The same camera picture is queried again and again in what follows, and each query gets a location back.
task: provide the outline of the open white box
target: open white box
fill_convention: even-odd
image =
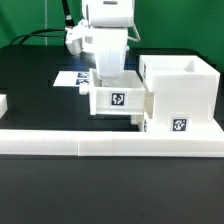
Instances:
[[[151,56],[140,58],[140,73],[147,91],[145,113],[144,118],[141,118],[140,127],[146,132],[0,130],[0,154],[224,157],[224,133],[213,120],[219,73],[195,56],[163,56],[164,60],[158,60],[158,57],[153,56],[154,61],[149,57]],[[172,75],[175,77],[173,81],[169,79]],[[185,75],[186,78],[181,80],[181,76]],[[173,87],[179,92],[185,89],[185,92],[175,96]],[[183,99],[182,97],[187,97],[188,93],[190,95],[187,96],[191,100],[182,105],[188,109],[187,105],[193,103],[192,114],[190,110],[186,110],[186,114],[182,113],[174,103]],[[165,100],[167,97],[170,98],[169,103]],[[200,109],[196,102],[202,105],[202,117],[196,110]],[[167,108],[171,112],[178,109],[175,112],[177,118],[188,116],[187,131],[170,130],[169,119],[174,115],[167,114]],[[152,123],[146,129],[145,120]],[[157,126],[150,130],[153,122]]]
[[[145,88],[135,71],[124,71],[121,79],[102,87],[96,71],[90,69],[89,99],[91,115],[142,115]]]
[[[139,68],[147,92],[141,130],[221,131],[213,119],[220,76],[214,68],[197,56],[141,56]]]

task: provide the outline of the white block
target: white block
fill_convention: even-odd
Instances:
[[[224,157],[223,136],[91,132],[79,139],[78,155]]]
[[[67,131],[0,130],[0,154],[78,154],[79,135]]]
[[[6,95],[0,94],[0,118],[5,114],[8,110]]]

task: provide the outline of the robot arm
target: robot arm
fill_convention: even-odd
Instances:
[[[83,0],[82,14],[87,25],[74,27],[67,33],[66,44],[72,54],[82,51],[86,35],[92,36],[97,76],[104,82],[117,80],[123,73],[128,27],[135,29],[134,3],[134,0]]]

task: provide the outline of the black table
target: black table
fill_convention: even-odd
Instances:
[[[136,49],[126,68],[136,67],[140,52],[192,54]],[[135,131],[127,116],[89,116],[88,97],[77,89],[52,87],[59,70],[92,66],[74,59],[62,47],[1,49],[0,92],[9,110],[0,128]],[[220,124],[223,87],[221,79]],[[0,156],[0,223],[223,224],[223,189],[221,158]]]

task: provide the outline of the black cable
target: black cable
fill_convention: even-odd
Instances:
[[[13,43],[14,43],[16,40],[20,39],[20,38],[30,38],[30,37],[55,37],[55,38],[59,37],[59,38],[64,38],[64,36],[56,36],[56,35],[25,34],[25,35],[20,35],[20,36],[14,38],[14,39],[9,43],[9,45],[13,45]]]
[[[63,5],[64,14],[65,14],[65,25],[66,26],[75,26],[74,20],[71,16],[71,13],[70,13],[70,10],[69,10],[67,0],[61,0],[61,2],[62,2],[62,5]]]
[[[65,28],[49,28],[49,29],[42,29],[42,30],[36,30],[30,34],[22,35],[24,38],[19,42],[19,45],[23,45],[23,43],[28,40],[30,37],[35,36],[36,34],[40,33],[49,33],[49,32],[57,32],[57,31],[65,31]]]

